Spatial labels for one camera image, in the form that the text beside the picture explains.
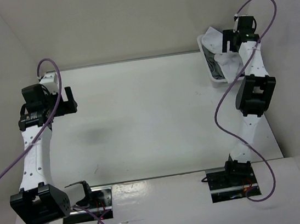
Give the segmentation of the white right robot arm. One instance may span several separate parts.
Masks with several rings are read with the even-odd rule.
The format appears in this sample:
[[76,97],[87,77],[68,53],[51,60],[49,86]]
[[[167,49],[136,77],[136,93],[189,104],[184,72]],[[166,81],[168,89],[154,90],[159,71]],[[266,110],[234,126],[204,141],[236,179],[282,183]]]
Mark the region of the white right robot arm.
[[235,26],[223,31],[223,51],[241,56],[244,78],[236,94],[235,106],[242,113],[242,128],[234,134],[237,145],[225,163],[224,180],[238,186],[252,176],[251,157],[256,127],[267,111],[276,85],[276,78],[268,74],[261,55],[257,25],[253,16],[234,16]]

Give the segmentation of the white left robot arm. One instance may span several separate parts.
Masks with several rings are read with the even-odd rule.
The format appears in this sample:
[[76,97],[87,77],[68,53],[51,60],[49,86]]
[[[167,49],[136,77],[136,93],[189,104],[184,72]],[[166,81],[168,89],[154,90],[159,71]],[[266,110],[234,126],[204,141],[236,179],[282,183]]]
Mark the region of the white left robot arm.
[[10,196],[10,206],[25,224],[46,224],[68,217],[71,211],[68,194],[54,186],[50,173],[52,122],[48,117],[53,109],[57,117],[77,111],[71,88],[65,92],[68,100],[56,105],[57,81],[40,81],[21,91],[25,103],[18,125],[27,153],[19,193]]

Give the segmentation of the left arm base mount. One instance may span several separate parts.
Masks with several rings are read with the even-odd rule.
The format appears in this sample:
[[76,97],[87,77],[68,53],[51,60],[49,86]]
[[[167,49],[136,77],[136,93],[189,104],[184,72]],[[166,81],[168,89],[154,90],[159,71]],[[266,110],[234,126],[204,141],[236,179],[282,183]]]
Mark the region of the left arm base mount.
[[[101,220],[112,219],[112,186],[91,187],[92,198],[89,203],[83,206]],[[95,219],[84,210],[73,210],[70,216],[63,219],[63,224],[78,224],[94,221]]]

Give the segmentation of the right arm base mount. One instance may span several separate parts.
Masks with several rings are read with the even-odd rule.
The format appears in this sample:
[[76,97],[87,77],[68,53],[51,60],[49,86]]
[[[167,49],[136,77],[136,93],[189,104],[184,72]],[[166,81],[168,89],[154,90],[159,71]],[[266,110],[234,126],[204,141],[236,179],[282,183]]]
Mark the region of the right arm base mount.
[[228,175],[224,169],[209,170],[201,180],[208,184],[212,203],[227,202],[240,198],[260,196],[262,193],[253,169],[246,175]]

